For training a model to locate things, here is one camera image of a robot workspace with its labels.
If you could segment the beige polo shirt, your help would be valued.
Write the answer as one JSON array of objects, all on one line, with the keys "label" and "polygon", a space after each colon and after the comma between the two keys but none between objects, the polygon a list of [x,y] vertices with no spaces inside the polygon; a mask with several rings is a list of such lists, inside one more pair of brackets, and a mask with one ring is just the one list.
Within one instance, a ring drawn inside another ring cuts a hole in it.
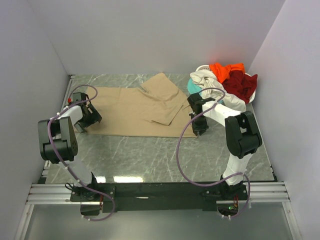
[{"label": "beige polo shirt", "polygon": [[87,88],[101,122],[86,131],[94,135],[178,138],[192,111],[187,96],[164,73],[139,87]]}]

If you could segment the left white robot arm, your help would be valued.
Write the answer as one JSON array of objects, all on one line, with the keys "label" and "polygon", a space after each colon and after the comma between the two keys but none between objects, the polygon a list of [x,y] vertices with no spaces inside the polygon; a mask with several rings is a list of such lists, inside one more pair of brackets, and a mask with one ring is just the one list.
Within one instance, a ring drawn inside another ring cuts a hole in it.
[{"label": "left white robot arm", "polygon": [[96,200],[100,188],[92,172],[76,158],[78,142],[75,131],[86,132],[95,123],[100,123],[102,116],[84,92],[72,94],[63,113],[51,119],[41,120],[37,124],[40,155],[43,160],[59,165],[73,178],[74,186],[82,189],[82,195],[88,201]]}]

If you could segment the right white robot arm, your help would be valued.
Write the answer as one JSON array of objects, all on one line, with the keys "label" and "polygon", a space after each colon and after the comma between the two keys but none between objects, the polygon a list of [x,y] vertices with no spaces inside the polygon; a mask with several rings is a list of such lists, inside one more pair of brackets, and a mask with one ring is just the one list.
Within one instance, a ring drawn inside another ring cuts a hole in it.
[{"label": "right white robot arm", "polygon": [[227,167],[222,175],[226,183],[219,187],[222,198],[230,200],[237,194],[236,185],[243,177],[249,160],[262,145],[262,137],[251,111],[233,110],[213,98],[203,99],[199,93],[193,93],[187,101],[193,111],[192,131],[200,136],[209,128],[207,119],[210,118],[225,128],[226,145],[230,152]]}]

